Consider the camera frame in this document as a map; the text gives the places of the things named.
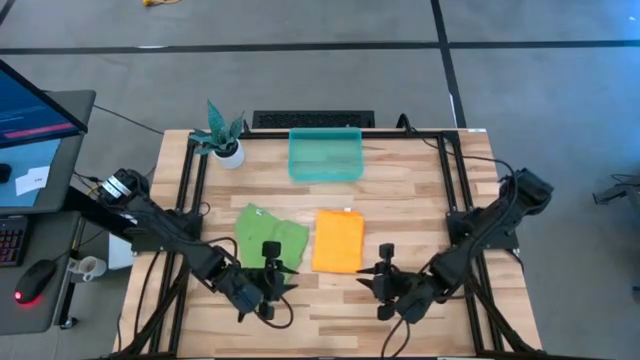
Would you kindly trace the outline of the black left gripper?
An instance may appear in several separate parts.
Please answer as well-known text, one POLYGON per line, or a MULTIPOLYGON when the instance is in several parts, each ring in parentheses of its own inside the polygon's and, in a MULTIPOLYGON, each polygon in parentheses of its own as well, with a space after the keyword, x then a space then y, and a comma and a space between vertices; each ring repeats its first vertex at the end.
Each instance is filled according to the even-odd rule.
POLYGON ((279 242, 267 241, 262 245, 262 267, 243 267, 237 257, 224 248, 216 245, 214 250, 220 257, 214 272, 214 289, 236 309, 238 323, 251 313, 257 313, 266 322, 271 321, 275 312, 272 303, 299 286, 282 286, 282 273, 297 275, 298 272, 279 259, 279 242))

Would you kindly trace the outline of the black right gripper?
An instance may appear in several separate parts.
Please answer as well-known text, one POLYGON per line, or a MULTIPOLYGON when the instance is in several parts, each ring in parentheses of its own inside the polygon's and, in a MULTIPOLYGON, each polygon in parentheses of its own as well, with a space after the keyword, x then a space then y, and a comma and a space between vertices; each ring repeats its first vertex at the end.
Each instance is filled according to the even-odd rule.
POLYGON ((382 321, 399 314, 408 323, 417 323, 426 315, 435 301, 435 288, 417 273, 401 271, 392 263, 394 245, 379 246, 381 261, 373 267, 357 270, 358 274, 374 275, 373 280, 357 278, 357 281, 373 290, 380 302, 377 318, 382 321))

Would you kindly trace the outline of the orange microfiber towel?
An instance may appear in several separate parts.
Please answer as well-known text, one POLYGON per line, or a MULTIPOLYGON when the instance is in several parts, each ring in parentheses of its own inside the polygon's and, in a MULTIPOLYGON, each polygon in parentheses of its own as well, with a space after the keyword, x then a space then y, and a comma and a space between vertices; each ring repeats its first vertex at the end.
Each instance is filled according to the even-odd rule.
POLYGON ((359 212, 320 210, 312 252, 314 272, 351 274, 362 266, 364 218, 359 212))

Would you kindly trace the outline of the green microfiber towel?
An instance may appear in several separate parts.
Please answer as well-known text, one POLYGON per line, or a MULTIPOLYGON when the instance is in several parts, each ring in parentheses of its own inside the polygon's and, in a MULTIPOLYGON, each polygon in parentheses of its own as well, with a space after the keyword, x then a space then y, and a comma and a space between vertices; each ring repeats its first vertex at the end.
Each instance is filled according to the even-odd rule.
POLYGON ((244 267, 263 267, 263 243, 275 241, 281 244, 279 259, 286 267, 297 270, 309 240, 309 228, 290 220, 281 220, 265 209, 249 204, 236 220, 235 239, 244 267))

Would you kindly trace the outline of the teal plastic basket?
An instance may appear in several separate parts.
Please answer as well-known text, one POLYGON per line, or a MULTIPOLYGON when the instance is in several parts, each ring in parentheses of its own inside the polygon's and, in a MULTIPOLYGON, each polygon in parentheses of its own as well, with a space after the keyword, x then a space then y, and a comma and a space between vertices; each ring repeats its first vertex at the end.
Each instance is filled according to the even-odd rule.
POLYGON ((288 172, 298 183, 357 181, 364 172, 361 129, 291 129, 288 172))

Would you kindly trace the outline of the snake plant in white pot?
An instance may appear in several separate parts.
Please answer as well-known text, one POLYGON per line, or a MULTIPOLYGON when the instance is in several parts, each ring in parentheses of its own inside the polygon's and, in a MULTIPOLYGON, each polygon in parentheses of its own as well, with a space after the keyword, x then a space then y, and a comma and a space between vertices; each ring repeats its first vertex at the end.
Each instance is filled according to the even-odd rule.
POLYGON ((194 129, 189 136, 199 148, 199 155, 213 153, 222 167, 234 169, 241 166, 245 159, 240 136, 244 129, 244 114, 241 113, 230 122, 226 121, 216 106, 207 100, 207 122, 209 131, 194 129))

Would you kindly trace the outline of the black perforated floor box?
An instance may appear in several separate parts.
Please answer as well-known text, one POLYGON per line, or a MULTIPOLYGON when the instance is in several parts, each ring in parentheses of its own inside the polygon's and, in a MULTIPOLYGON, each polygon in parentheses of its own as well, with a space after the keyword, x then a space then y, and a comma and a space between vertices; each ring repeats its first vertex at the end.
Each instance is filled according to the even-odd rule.
POLYGON ((289 129, 296 127, 357 127, 374 128, 373 111, 255 111, 253 128, 289 129))

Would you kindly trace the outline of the white box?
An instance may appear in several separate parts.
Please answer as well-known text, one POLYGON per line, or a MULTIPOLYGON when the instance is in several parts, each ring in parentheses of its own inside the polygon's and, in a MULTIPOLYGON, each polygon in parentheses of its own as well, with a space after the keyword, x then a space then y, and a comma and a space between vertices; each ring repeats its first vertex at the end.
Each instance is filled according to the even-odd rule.
POLYGON ((108 237, 108 269, 119 270, 131 267, 134 263, 132 245, 120 237, 109 234, 108 237))

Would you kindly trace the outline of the white cup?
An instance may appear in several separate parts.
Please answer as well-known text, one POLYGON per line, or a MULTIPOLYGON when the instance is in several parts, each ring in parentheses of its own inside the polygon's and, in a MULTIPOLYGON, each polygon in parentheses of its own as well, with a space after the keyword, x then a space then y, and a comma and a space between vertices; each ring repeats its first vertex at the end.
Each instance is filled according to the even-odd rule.
POLYGON ((84 282, 91 282, 105 274, 107 263, 97 257, 87 256, 82 260, 70 259, 67 270, 72 274, 79 275, 84 282))

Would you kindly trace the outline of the grey computer desk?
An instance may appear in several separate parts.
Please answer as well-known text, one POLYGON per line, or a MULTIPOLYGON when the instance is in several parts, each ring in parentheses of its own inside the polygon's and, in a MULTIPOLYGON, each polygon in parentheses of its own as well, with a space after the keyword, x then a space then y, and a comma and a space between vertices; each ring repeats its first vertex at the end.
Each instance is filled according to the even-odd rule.
POLYGON ((0 208, 0 218, 29 220, 25 255, 20 266, 0 267, 0 336, 40 333, 52 326, 69 329, 77 319, 69 315, 75 290, 69 260, 78 254, 87 219, 78 200, 83 194, 70 185, 83 137, 65 138, 53 156, 45 188, 27 208, 0 208), (14 289, 37 261, 54 260, 56 272, 31 303, 18 304, 14 289))

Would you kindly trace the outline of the black computer mouse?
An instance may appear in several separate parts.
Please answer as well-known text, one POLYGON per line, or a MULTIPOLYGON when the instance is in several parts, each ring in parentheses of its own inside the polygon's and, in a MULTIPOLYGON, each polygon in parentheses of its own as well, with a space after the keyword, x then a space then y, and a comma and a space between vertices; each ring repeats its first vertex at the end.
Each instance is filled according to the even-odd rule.
POLYGON ((33 302, 46 288, 55 272, 54 260, 42 259, 34 263, 17 282, 14 300, 18 304, 33 302))

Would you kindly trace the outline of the black floor stand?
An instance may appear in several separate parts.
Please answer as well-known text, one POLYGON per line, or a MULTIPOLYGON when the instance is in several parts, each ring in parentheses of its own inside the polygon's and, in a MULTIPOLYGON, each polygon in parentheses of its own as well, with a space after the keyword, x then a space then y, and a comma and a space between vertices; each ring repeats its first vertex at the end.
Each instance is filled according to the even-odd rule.
POLYGON ((640 208, 640 175, 611 174, 614 184, 600 192, 592 194, 598 205, 607 205, 619 198, 627 198, 634 207, 640 208))

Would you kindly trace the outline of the white paper note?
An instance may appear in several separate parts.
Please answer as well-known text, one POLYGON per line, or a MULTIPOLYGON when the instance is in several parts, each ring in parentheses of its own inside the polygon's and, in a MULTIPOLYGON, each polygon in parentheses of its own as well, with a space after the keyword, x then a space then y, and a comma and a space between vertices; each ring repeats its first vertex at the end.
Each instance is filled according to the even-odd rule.
POLYGON ((21 196, 31 191, 45 188, 48 181, 50 167, 31 168, 25 175, 15 179, 16 195, 21 196))

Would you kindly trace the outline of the black keyboard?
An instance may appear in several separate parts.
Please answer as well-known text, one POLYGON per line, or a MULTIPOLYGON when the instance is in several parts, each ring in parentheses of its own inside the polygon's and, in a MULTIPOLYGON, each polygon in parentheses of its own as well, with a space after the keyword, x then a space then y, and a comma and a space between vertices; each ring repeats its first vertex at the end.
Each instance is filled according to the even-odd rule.
POLYGON ((0 218, 0 267, 21 265, 28 228, 29 220, 24 216, 0 218))

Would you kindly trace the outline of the computer monitor with blue screen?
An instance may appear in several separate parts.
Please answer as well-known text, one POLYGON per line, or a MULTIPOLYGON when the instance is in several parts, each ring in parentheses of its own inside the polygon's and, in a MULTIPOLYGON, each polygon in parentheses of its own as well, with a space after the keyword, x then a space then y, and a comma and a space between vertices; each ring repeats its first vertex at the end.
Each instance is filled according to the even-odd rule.
POLYGON ((0 148, 77 136, 88 126, 0 60, 0 148))

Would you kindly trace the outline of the black aluminium table frame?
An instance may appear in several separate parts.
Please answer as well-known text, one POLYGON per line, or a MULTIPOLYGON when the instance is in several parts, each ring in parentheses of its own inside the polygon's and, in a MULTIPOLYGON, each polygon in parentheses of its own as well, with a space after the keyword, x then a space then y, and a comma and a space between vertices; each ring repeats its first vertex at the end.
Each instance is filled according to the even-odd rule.
MULTIPOLYGON (((200 211, 201 236, 227 246, 249 204, 272 215, 313 226, 320 210, 352 210, 364 218, 363 263, 378 248, 395 245, 395 263, 418 270, 450 241, 446 215, 486 206, 498 194, 485 131, 366 129, 364 172, 351 183, 297 183, 289 176, 289 141, 282 130, 253 130, 242 138, 246 155, 227 170, 201 157, 185 130, 167 131, 161 143, 152 198, 162 207, 200 211)), ((125 360, 224 360, 226 358, 377 358, 400 350, 408 357, 510 353, 496 324, 473 298, 433 305, 410 328, 376 317, 376 301, 354 274, 314 272, 305 253, 299 286, 276 309, 272 328, 254 315, 237 322, 223 295, 190 279, 142 345, 134 339, 183 267, 166 251, 134 251, 122 308, 125 360)))

